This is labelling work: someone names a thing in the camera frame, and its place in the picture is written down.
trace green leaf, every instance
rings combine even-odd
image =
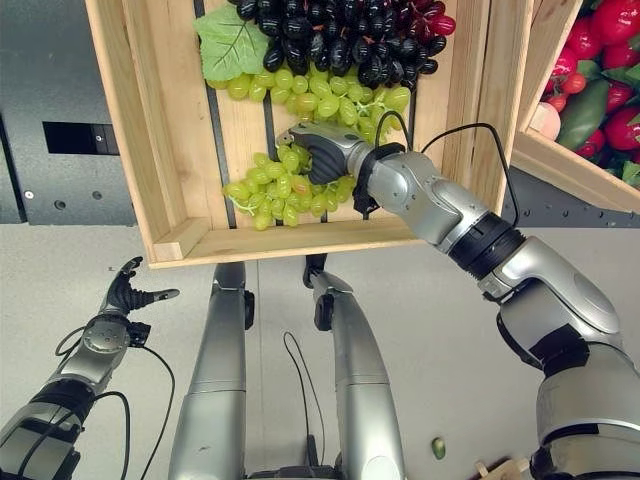
[[[640,187],[640,163],[625,162],[622,167],[622,181],[632,187]]]
[[[202,74],[207,80],[231,80],[241,73],[260,73],[268,39],[253,23],[225,5],[197,18],[193,26],[200,36]]]
[[[593,60],[580,60],[578,72],[585,76],[587,81],[600,77],[600,66]]]

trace vegetable crate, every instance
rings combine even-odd
[[[534,127],[536,106],[582,0],[536,0],[515,134],[513,165],[599,208],[640,212],[640,190]]]
[[[89,21],[129,190],[153,267],[402,245],[416,239],[378,210],[363,218],[345,204],[321,223],[254,231],[229,214],[223,179],[242,178],[254,152],[295,123],[283,106],[241,102],[202,78],[196,15],[225,0],[86,0]],[[533,0],[448,0],[457,21],[421,76],[405,112],[416,148],[446,128],[496,126],[507,155],[515,133]],[[505,179],[489,134],[466,131],[428,151],[450,178],[496,211]]]

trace wooden slat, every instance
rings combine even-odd
[[[600,208],[640,212],[640,191],[536,131],[518,132],[514,165]]]
[[[189,218],[154,243],[156,261],[182,260],[211,230],[208,217]]]
[[[458,28],[452,49],[452,72],[455,73],[451,75],[446,128],[473,123],[478,119],[489,5],[490,0],[466,0],[464,8],[458,8],[456,12]],[[444,145],[442,173],[467,187],[471,184],[475,136],[474,130],[466,130],[439,142]],[[432,155],[431,148],[427,154]]]
[[[204,5],[205,12],[209,12],[222,5],[228,5],[228,2],[205,0]],[[262,103],[248,99],[233,100],[226,91],[217,91],[216,95],[229,179],[232,182],[242,180],[247,170],[254,166],[252,155],[255,152],[267,151],[264,109]],[[249,215],[238,209],[235,209],[235,212],[238,228],[253,228],[253,220]]]
[[[507,159],[511,155],[522,92],[532,8],[533,0],[493,0],[489,13],[478,121],[496,128]],[[471,191],[491,210],[500,212],[505,177],[488,132],[476,133],[472,162]]]
[[[518,112],[518,130],[529,125],[536,105],[556,63],[582,0],[543,0],[531,27],[522,95]]]
[[[153,242],[169,229],[169,218],[132,60],[119,0],[86,0],[91,34],[109,113],[143,243],[155,261]]]
[[[152,268],[237,262],[259,258],[331,253],[421,243],[399,218],[307,223],[295,229],[272,227],[209,232],[184,260],[156,262]]]
[[[460,36],[458,30],[465,30],[462,34],[464,38],[469,26],[469,22],[460,21],[458,15],[464,15],[463,10],[467,8],[467,1],[464,0],[458,3],[457,0],[448,0],[446,2],[447,12],[450,12],[453,17],[457,17],[456,32],[447,37],[447,48],[434,57],[438,61],[436,73],[433,75],[420,75],[418,79],[413,129],[413,146],[415,149],[422,148],[429,140],[447,128],[450,91],[455,91],[450,90],[450,88],[452,82],[456,81],[452,75],[454,50],[456,45],[458,45],[458,50],[462,48],[458,42],[458,37]],[[467,72],[457,70],[455,77],[466,79]],[[436,143],[429,149],[429,157],[438,169],[442,167],[443,152],[444,141]]]
[[[153,42],[157,68],[157,81],[149,88],[159,90],[154,98],[161,102],[168,125],[166,137],[186,214],[210,217],[213,228],[228,228],[193,4],[182,0],[127,0],[125,4],[146,17],[142,26]]]

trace green grape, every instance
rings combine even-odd
[[[301,93],[296,99],[298,113],[313,112],[318,104],[318,97],[313,93]]]
[[[384,97],[384,104],[387,108],[402,113],[409,105],[411,91],[407,87],[396,87],[389,90]]]
[[[302,195],[311,193],[311,184],[309,183],[309,179],[302,175],[293,175],[291,177],[291,188],[294,192]]]
[[[340,99],[340,118],[345,125],[353,125],[358,120],[358,111],[356,110],[356,106],[348,98],[342,97]]]
[[[224,90],[227,88],[228,82],[226,80],[207,80],[207,85],[216,90]]]
[[[324,192],[325,186],[324,185],[311,185],[311,193],[313,195],[320,195],[321,193]]]
[[[298,212],[291,205],[285,205],[282,211],[282,220],[285,225],[296,227],[298,225]]]
[[[295,93],[292,93],[291,95],[289,95],[289,97],[287,98],[287,101],[285,102],[285,105],[287,107],[287,112],[289,112],[292,115],[296,113],[297,100],[298,100],[298,96]]]
[[[311,68],[309,69],[309,73],[311,74],[311,78],[319,78],[320,80],[325,80],[325,81],[329,78],[329,72],[327,70],[325,70],[324,72],[321,72],[316,68],[315,63],[313,62],[311,62]]]
[[[266,185],[271,181],[264,168],[254,167],[247,170],[247,177],[256,182],[258,185]]]
[[[369,103],[372,98],[373,90],[371,90],[369,87],[362,87],[362,98],[360,99],[360,101],[362,103]]]
[[[260,185],[252,178],[245,178],[242,183],[247,186],[251,193],[258,193],[260,191]]]
[[[276,84],[276,76],[268,70],[263,70],[262,72],[254,75],[253,81],[263,87],[271,88]]]
[[[280,162],[268,163],[267,165],[265,165],[264,170],[265,172],[267,172],[267,175],[269,175],[269,178],[271,178],[272,180],[275,180],[280,175],[284,175],[285,173],[284,165],[282,165],[282,163]]]
[[[291,192],[289,194],[289,196],[287,197],[287,205],[292,206],[293,208],[295,208],[299,212],[300,211],[300,200],[301,200],[301,196],[300,196],[299,193]]]
[[[222,193],[236,200],[248,200],[251,195],[247,186],[242,182],[227,183],[222,189]]]
[[[258,213],[253,217],[253,228],[258,231],[266,230],[273,224],[273,218],[270,213]]]
[[[362,87],[358,83],[354,83],[347,90],[347,97],[351,99],[352,102],[359,102],[362,100]]]
[[[267,197],[269,197],[271,200],[277,198],[278,197],[277,188],[278,187],[276,186],[275,182],[271,182],[270,184],[268,184],[267,190],[266,190]]]
[[[334,95],[325,97],[318,104],[318,115],[320,118],[328,118],[340,108],[340,99]]]
[[[314,217],[321,217],[327,210],[327,196],[324,193],[314,195],[311,199],[311,205],[309,208],[311,209],[311,214]]]
[[[289,175],[282,175],[278,177],[277,194],[280,198],[287,198],[291,193],[291,180]]]
[[[267,96],[267,89],[262,85],[258,85],[255,80],[251,82],[249,87],[249,100],[252,102],[261,102]]]
[[[293,86],[293,74],[284,68],[278,70],[275,74],[276,85],[284,90],[290,90]]]
[[[300,166],[300,157],[293,150],[289,150],[282,159],[282,165],[287,172],[295,172]]]
[[[246,73],[242,73],[236,78],[229,80],[227,84],[227,91],[229,96],[234,100],[242,100],[249,93],[249,85],[251,84],[251,77]]]
[[[336,198],[336,193],[328,190],[325,195],[327,197],[327,211],[335,212],[338,209],[338,199]]]
[[[319,98],[326,98],[331,95],[331,88],[326,80],[319,77],[311,77],[309,89]]]
[[[336,95],[345,94],[347,88],[349,88],[347,81],[342,77],[332,77],[331,80],[329,80],[329,85],[331,86],[331,91]]]
[[[311,192],[300,195],[300,208],[298,209],[298,211],[300,213],[308,212],[311,209],[311,200],[313,200],[313,195],[311,195]]]
[[[271,103],[275,105],[284,105],[289,98],[291,92],[287,88],[273,87],[271,89]]]
[[[271,161],[269,160],[269,155],[267,155],[266,153],[260,153],[260,152],[254,153],[252,156],[252,159],[253,159],[253,163],[256,164],[256,167],[264,167]]]
[[[296,75],[293,77],[293,85],[291,86],[291,90],[293,93],[304,93],[309,88],[309,82],[302,75]]]

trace small green object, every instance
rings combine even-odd
[[[438,460],[442,460],[444,458],[447,454],[447,448],[442,437],[436,437],[431,440],[431,451]]]

